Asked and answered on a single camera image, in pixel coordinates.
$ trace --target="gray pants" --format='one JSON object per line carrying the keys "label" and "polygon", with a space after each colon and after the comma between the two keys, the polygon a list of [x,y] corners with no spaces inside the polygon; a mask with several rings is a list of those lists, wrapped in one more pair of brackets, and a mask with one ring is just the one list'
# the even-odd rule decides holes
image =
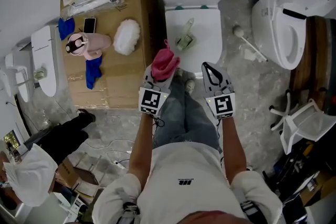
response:
{"label": "gray pants", "polygon": [[218,133],[202,106],[184,91],[184,83],[176,76],[170,87],[171,94],[163,104],[160,118],[163,127],[154,133],[153,148],[175,142],[203,143],[220,153]]}

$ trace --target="shirt logo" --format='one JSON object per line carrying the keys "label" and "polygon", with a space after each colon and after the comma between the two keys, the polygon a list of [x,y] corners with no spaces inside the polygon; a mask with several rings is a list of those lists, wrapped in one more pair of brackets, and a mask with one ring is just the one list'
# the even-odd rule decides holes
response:
{"label": "shirt logo", "polygon": [[179,179],[178,184],[183,186],[183,185],[190,185],[191,181],[193,181],[193,178],[184,178],[184,179]]}

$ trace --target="white t-shirt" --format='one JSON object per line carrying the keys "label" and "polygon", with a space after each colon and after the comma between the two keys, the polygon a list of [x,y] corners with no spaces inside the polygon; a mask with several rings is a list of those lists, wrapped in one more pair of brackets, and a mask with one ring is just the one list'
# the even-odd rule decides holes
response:
{"label": "white t-shirt", "polygon": [[34,144],[20,164],[4,163],[10,186],[26,205],[36,207],[49,196],[57,164],[38,145]]}
{"label": "white t-shirt", "polygon": [[[154,149],[143,192],[136,176],[118,178],[98,198],[92,213],[95,224],[113,224],[110,221],[123,204],[115,192],[120,187],[138,204],[141,224],[176,224],[197,211],[222,211],[245,218],[224,176],[218,151],[200,143],[171,143]],[[257,172],[239,173],[232,187],[242,189],[268,223],[278,221],[282,203]]]}

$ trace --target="foot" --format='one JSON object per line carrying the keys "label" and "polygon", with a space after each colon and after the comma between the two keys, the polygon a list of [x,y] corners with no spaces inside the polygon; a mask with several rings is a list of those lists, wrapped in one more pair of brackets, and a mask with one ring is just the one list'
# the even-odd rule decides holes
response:
{"label": "foot", "polygon": [[191,94],[194,91],[194,88],[195,88],[195,81],[193,79],[188,79],[185,82],[185,87],[184,87],[185,91]]}
{"label": "foot", "polygon": [[93,115],[93,114],[91,114],[91,113],[89,113],[87,110],[85,110],[85,109],[78,109],[77,110],[77,115],[80,115],[80,114],[83,114],[83,113],[89,114],[92,117],[92,122],[96,121],[96,116]]}
{"label": "foot", "polygon": [[181,69],[181,68],[177,68],[176,70],[175,70],[175,74],[174,74],[175,76],[179,76],[179,77],[182,77],[183,76],[183,69]]}

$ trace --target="black pants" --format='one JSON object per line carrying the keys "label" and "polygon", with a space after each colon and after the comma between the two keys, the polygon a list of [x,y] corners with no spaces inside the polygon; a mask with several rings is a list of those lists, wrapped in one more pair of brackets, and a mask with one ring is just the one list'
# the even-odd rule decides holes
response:
{"label": "black pants", "polygon": [[92,121],[90,114],[81,113],[71,121],[57,125],[50,133],[41,138],[37,145],[43,148],[57,165],[60,165],[68,155],[76,151],[89,138],[89,135],[82,129]]}

